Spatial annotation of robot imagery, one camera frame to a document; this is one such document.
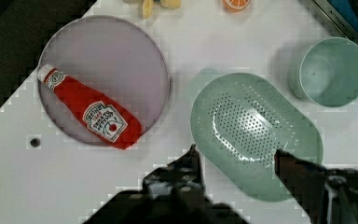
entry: colander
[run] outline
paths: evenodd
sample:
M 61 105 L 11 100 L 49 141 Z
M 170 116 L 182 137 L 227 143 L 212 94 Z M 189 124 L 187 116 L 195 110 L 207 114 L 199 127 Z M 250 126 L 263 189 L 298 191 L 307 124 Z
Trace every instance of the colander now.
M 303 160 L 322 161 L 321 136 L 312 122 L 258 76 L 238 73 L 210 82 L 193 104 L 190 125 L 205 157 L 262 201 L 291 197 L 274 174 L 278 148 Z

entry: white countertop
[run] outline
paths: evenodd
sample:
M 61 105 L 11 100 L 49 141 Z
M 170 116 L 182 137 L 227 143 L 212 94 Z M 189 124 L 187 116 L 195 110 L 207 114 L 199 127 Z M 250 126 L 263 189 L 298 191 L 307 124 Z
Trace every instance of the white countertop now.
M 131 149 L 89 147 L 54 126 L 32 73 L 0 109 L 0 224 L 82 223 L 115 194 L 138 189 L 148 172 L 182 156 L 193 139 L 189 111 L 179 102 L 186 83 L 205 67 L 270 81 L 320 131 L 323 164 L 358 169 L 358 99 L 324 108 L 298 100 L 286 83 L 295 52 L 331 35 L 301 4 L 307 0 L 253 0 L 238 14 L 227 13 L 220 0 L 182 0 L 176 10 L 155 6 L 148 20 L 139 15 L 141 0 L 130 2 L 100 0 L 86 16 L 117 16 L 155 39 L 171 73 L 164 114 Z M 35 136 L 42 142 L 38 149 L 29 145 Z M 256 201 L 202 161 L 206 192 L 215 203 L 230 204 L 253 224 L 310 223 L 293 199 Z

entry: cup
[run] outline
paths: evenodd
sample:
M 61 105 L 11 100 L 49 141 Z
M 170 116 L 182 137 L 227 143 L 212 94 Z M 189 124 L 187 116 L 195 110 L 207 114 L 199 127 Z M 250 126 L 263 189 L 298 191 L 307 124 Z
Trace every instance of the cup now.
M 317 105 L 349 104 L 358 97 L 358 45 L 331 37 L 304 49 L 293 61 L 288 82 L 295 96 Z

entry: ketchup label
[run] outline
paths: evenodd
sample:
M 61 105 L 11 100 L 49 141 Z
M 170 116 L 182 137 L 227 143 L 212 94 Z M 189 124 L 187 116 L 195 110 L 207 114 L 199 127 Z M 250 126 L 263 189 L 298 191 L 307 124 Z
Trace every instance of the ketchup label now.
M 54 91 L 54 88 L 60 85 L 65 79 L 65 77 L 66 75 L 63 72 L 55 70 L 50 76 L 47 76 L 48 80 L 46 80 L 45 83 L 46 85 L 48 85 L 49 88 Z
M 83 120 L 90 130 L 111 142 L 115 142 L 127 128 L 126 120 L 115 108 L 102 101 L 90 105 L 84 112 Z

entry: ketchup bottle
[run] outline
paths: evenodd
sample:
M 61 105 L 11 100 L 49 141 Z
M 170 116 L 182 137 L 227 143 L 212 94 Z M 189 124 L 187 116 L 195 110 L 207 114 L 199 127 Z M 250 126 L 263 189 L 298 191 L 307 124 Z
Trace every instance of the ketchup bottle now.
M 141 136 L 139 120 L 103 93 L 49 64 L 39 69 L 37 78 L 54 91 L 83 126 L 110 146 L 125 149 Z

